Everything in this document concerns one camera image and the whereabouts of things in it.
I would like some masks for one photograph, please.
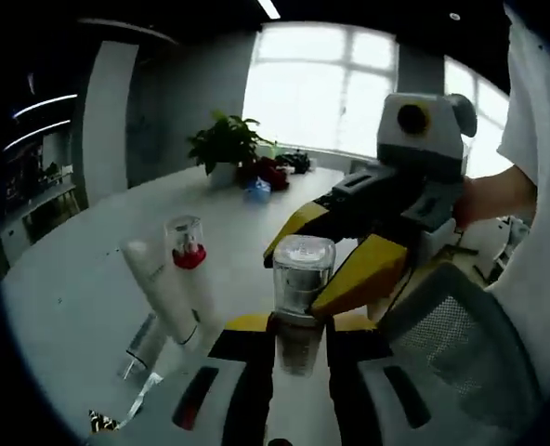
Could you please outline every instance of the window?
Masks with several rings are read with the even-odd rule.
[[[283,146],[376,155],[396,76],[396,44],[353,26],[272,23],[258,35],[244,117]]]
[[[444,89],[467,96],[478,114],[478,132],[474,138],[463,137],[471,147],[467,175],[472,178],[499,174],[510,163],[496,151],[502,141],[508,112],[508,96],[465,65],[445,58]]]

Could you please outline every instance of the clear plastic cup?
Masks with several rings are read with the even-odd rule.
[[[288,235],[275,248],[273,279],[275,313],[299,325],[312,324],[310,305],[333,276],[335,245],[332,240]]]
[[[180,268],[194,269],[207,253],[203,245],[203,227],[197,216],[180,216],[165,223],[165,247],[168,259]]]

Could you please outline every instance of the wall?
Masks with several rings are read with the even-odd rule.
[[[185,169],[187,137],[212,124],[210,112],[242,115],[255,33],[172,47],[137,66],[129,99],[129,187]]]
[[[92,206],[126,190],[126,109],[138,46],[103,42],[89,77],[81,127],[86,200]]]

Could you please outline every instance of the ceiling light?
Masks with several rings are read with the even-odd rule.
[[[32,72],[30,72],[27,75],[27,83],[30,86],[30,91],[32,92],[33,95],[35,95],[35,88],[33,87],[33,73]]]
[[[76,97],[77,97],[77,95],[67,95],[67,96],[60,96],[58,98],[43,100],[42,102],[38,102],[37,104],[30,105],[29,107],[26,107],[23,110],[20,110],[20,111],[16,112],[13,115],[13,118],[17,118],[17,117],[21,116],[22,114],[28,112],[29,110],[37,109],[38,107],[42,107],[43,105],[51,104],[52,102],[58,102],[59,100],[73,99],[73,98],[76,98]]]
[[[282,17],[279,15],[279,12],[277,12],[271,0],[258,0],[258,3],[260,3],[271,20],[280,19]]]
[[[11,142],[8,146],[6,146],[3,151],[5,151],[6,149],[10,149],[11,147],[13,147],[15,144],[19,143],[19,142],[22,142],[24,139],[26,138],[29,138],[29,137],[32,137],[33,135],[37,135],[38,133],[42,133],[42,132],[45,132],[46,130],[49,130],[50,128],[54,128],[54,127],[58,127],[59,125],[65,125],[65,124],[68,124],[71,120],[70,119],[67,119],[66,121],[60,121],[59,123],[55,123],[55,124],[52,124],[52,125],[47,125],[46,127],[42,127],[38,130],[35,130],[34,132],[32,133],[28,133],[27,135],[19,138],[19,139],[16,139],[14,140],[13,142]]]
[[[172,37],[165,35],[164,33],[159,33],[155,30],[144,28],[142,26],[131,25],[130,23],[126,23],[124,21],[82,18],[82,19],[78,19],[77,22],[83,23],[85,25],[102,25],[102,26],[114,26],[116,28],[124,28],[126,30],[132,30],[132,31],[137,31],[139,33],[154,35],[155,37],[165,40],[170,44],[178,45],[177,41],[172,39]]]

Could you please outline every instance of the person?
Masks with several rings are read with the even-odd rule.
[[[517,247],[492,292],[517,328],[541,390],[550,394],[550,45],[523,16],[511,20],[507,122],[498,152],[514,165],[499,175],[465,181],[454,207],[457,226],[524,211],[530,233]]]

